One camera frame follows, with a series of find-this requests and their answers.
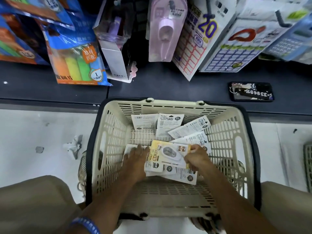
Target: pink package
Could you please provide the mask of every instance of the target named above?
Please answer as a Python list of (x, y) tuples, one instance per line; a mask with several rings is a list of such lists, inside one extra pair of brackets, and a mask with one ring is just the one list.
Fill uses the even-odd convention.
[(149, 61), (172, 60), (188, 12), (186, 0), (153, 0)]

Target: floor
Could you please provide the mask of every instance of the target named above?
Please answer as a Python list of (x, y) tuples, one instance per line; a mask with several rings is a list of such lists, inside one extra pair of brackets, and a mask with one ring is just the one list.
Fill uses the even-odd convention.
[[(0, 110), (0, 187), (42, 175), (66, 182), (76, 203), (81, 153), (86, 150), (96, 114)], [(273, 181), (306, 191), (303, 145), (312, 141), (312, 125), (252, 123), (260, 157), (261, 182)], [(83, 135), (78, 159), (63, 144)], [(36, 153), (36, 147), (44, 147)], [(123, 221), (115, 234), (204, 233), (187, 218), (151, 218), (146, 222)]]

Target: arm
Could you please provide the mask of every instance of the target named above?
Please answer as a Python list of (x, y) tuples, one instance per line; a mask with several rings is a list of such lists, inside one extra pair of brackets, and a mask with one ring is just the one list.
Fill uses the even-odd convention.
[(196, 144), (191, 149), (195, 152), (184, 159), (191, 164), (192, 170), (200, 172), (209, 185), (227, 234), (280, 233), (247, 199), (240, 196), (202, 147)]
[[(124, 156), (123, 166), (116, 181), (97, 197), (80, 217), (91, 219), (99, 228), (101, 234), (113, 233), (123, 203), (136, 182), (145, 178), (144, 164), (149, 153), (149, 147), (143, 150), (138, 145), (132, 149), (130, 156)], [(90, 234), (81, 224), (70, 226), (66, 234)]]

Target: basket rim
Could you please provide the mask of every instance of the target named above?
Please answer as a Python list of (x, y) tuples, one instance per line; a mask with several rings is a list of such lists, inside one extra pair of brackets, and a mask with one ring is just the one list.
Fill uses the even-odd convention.
[[(143, 98), (126, 98), (126, 97), (112, 97), (105, 99), (98, 110), (98, 113), (96, 115), (96, 120), (94, 123), (94, 127), (92, 129), (92, 132), (89, 137), (88, 146), (87, 146), (87, 154), (86, 154), (86, 173), (87, 173), (87, 179), (86, 179), (86, 199), (85, 203), (86, 206), (88, 206), (92, 202), (92, 160), (93, 160), (93, 150), (96, 140), (96, 135), (99, 129), (99, 124), (102, 118), (102, 114), (104, 111), (104, 108), (107, 103), (111, 101), (143, 101), (147, 100), (148, 97)], [(211, 105), (211, 106), (231, 106), (236, 107), (243, 115), (246, 130), (248, 133), (248, 138), (250, 140), (250, 145), (252, 149), (252, 158), (253, 158), (253, 165), (254, 165), (254, 207), (260, 211), (261, 209), (261, 183), (260, 183), (260, 175), (261, 175), (261, 164), (260, 164), (260, 154), (258, 145), (255, 139), (255, 136), (252, 132), (252, 127), (250, 124), (249, 116), (245, 108), (241, 105), (235, 104), (235, 103), (218, 103), (218, 102), (210, 102), (210, 101), (203, 101), (204, 103)]]

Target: shelf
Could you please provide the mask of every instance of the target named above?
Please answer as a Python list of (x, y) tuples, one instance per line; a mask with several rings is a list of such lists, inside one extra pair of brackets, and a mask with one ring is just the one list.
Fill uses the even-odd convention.
[(252, 116), (311, 120), (310, 72), (310, 66), (296, 62), (255, 59), (238, 73), (196, 73), (188, 82), (173, 63), (149, 62), (138, 66), (137, 76), (132, 83), (112, 81), (114, 86), (110, 87), (108, 97), (233, 103), (228, 93), (229, 82), (269, 82), (273, 88), (274, 102), (236, 103)]
[(107, 91), (107, 86), (59, 85), (50, 66), (0, 61), (0, 103), (97, 109)]

